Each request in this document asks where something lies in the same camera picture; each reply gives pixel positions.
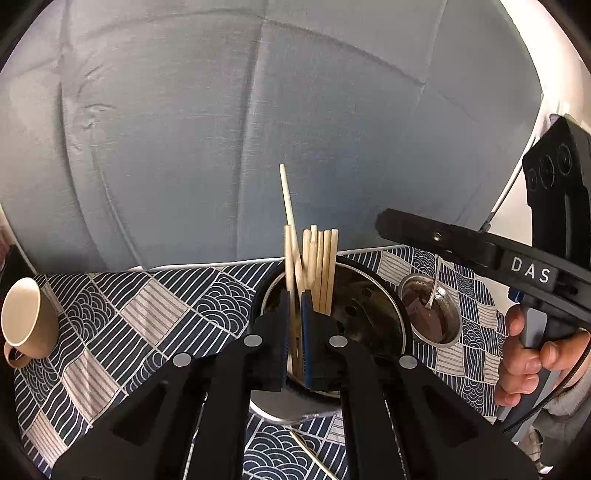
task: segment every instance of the wave pattern fabric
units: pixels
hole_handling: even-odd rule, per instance
[[[433,276],[433,254],[398,246],[349,254],[394,287],[403,276]],[[177,352],[219,352],[243,335],[257,285],[277,262],[167,271],[36,278],[59,312],[59,339],[43,360],[15,373],[22,443],[46,476],[56,459],[109,407],[119,404]],[[415,341],[414,354],[480,414],[496,414],[493,387],[505,339],[504,318],[471,270],[448,262],[440,281],[463,317],[460,342],[438,351]],[[325,480],[293,441],[299,432],[338,477],[347,476],[339,415],[291,427],[249,414],[243,479]]]

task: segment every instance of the metal bolt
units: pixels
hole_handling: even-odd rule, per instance
[[[177,353],[173,357],[173,364],[175,367],[186,367],[189,363],[191,363],[191,355],[188,353]]]
[[[244,337],[244,345],[259,346],[262,343],[262,338],[259,335],[248,335]]]
[[[347,345],[347,339],[342,335],[334,335],[330,337],[329,342],[335,348],[343,348]]]
[[[402,368],[406,368],[407,370],[412,370],[418,365],[417,359],[410,355],[404,355],[400,357],[398,362],[400,362],[400,366]]]

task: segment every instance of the metal spoon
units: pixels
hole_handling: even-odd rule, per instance
[[[437,281],[439,280],[439,267],[441,266],[441,262],[439,261],[439,255],[435,259],[435,279],[433,280],[433,289],[431,291],[431,295],[429,296],[429,301],[425,305],[426,309],[431,310],[433,306],[433,299],[435,298],[435,293],[437,292]]]

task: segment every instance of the gray fabric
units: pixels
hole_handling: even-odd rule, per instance
[[[391,206],[478,228],[541,88],[498,0],[55,0],[0,73],[0,202],[40,271],[381,244]]]

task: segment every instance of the black cable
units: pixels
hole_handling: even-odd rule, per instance
[[[560,382],[552,392],[550,392],[545,399],[543,399],[540,403],[538,403],[534,408],[532,408],[527,414],[523,415],[519,420],[513,422],[508,427],[502,430],[503,433],[508,433],[516,427],[519,427],[523,422],[528,421],[531,417],[536,415],[542,408],[544,408],[556,395],[558,395],[564,386],[570,381],[571,378],[575,375],[575,373],[579,370],[583,362],[587,358],[589,352],[591,351],[591,339],[589,339],[587,343],[587,347],[575,363],[574,367],[571,369],[569,374],[563,378],[562,382]]]

